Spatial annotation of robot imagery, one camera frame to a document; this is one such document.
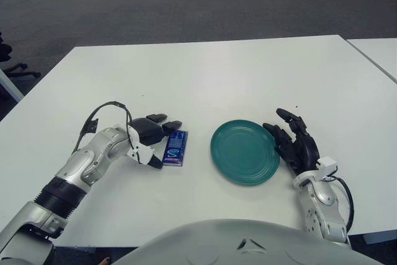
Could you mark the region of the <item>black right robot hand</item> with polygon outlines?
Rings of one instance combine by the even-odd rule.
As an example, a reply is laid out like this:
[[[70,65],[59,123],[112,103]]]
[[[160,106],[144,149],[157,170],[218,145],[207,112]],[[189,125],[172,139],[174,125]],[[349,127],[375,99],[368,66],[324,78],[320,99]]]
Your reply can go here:
[[[306,171],[316,170],[319,151],[313,137],[306,131],[306,124],[300,116],[278,108],[277,115],[288,123],[295,134],[295,141],[278,125],[263,123],[262,126],[273,136],[275,150],[287,163],[296,176]]]

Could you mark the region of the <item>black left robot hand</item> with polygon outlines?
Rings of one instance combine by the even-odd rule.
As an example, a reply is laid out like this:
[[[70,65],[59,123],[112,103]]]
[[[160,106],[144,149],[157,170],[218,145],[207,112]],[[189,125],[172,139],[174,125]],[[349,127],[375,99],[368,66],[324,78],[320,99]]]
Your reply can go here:
[[[167,115],[151,114],[133,119],[128,128],[133,132],[132,157],[140,164],[161,169],[166,166],[182,166],[188,133],[180,129],[182,122],[166,122]],[[167,138],[162,158],[154,154],[151,147]]]

